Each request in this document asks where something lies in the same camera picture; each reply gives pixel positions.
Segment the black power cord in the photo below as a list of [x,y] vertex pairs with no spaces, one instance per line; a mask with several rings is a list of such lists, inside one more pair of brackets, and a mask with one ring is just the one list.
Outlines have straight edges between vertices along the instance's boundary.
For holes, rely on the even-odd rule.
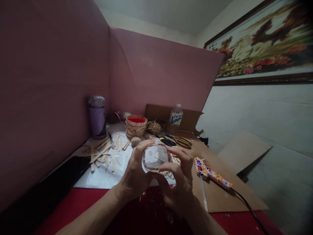
[[256,216],[256,214],[254,213],[254,211],[252,210],[251,206],[249,205],[249,203],[244,199],[243,196],[241,196],[241,194],[239,192],[237,192],[236,190],[234,190],[233,188],[231,188],[231,190],[233,190],[236,194],[238,194],[243,201],[245,202],[245,204],[247,205],[247,207],[249,208],[249,210],[251,211],[251,213],[253,214],[255,220],[257,221],[257,223],[260,225],[261,229],[263,230],[263,232],[266,235],[269,235],[268,232],[266,231],[266,229],[264,228],[263,224],[261,223],[261,221],[259,220],[259,218]]

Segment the twine ball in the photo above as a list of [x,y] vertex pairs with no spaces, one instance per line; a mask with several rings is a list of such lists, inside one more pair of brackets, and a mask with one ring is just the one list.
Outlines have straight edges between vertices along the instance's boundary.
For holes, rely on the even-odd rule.
[[150,132],[153,135],[159,134],[161,132],[162,128],[159,123],[156,121],[150,121],[147,125],[147,131]]
[[133,137],[130,142],[132,147],[136,147],[141,142],[141,138]]

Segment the red tablecloth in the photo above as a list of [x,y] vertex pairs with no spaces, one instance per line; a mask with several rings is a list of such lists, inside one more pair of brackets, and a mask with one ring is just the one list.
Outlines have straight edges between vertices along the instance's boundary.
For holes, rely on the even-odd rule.
[[[53,235],[98,201],[107,189],[73,188],[36,231]],[[262,211],[255,212],[269,234],[282,234]],[[211,213],[229,234],[263,234],[250,212]],[[183,218],[164,205],[159,187],[150,187],[141,198],[129,202],[114,218],[105,234],[192,234]]]

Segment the purple thermos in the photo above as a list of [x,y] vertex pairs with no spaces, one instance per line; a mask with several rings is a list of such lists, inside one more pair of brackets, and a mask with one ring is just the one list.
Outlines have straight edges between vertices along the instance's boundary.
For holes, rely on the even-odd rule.
[[102,96],[91,96],[88,100],[92,137],[97,140],[107,136],[104,103],[105,99]]

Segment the white wall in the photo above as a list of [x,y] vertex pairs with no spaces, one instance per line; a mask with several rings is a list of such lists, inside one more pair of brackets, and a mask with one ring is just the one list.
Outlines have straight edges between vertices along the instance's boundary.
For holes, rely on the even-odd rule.
[[[196,38],[203,45],[263,0],[234,0]],[[219,152],[248,131],[273,148],[247,185],[271,208],[265,213],[285,234],[309,234],[313,221],[313,85],[214,86],[197,129]]]
[[105,19],[110,26],[130,30],[149,36],[154,36],[156,38],[179,42],[186,45],[195,45],[196,38],[190,34],[152,24],[147,21],[131,18],[123,14],[109,11],[105,8],[100,8],[100,11],[105,16]]

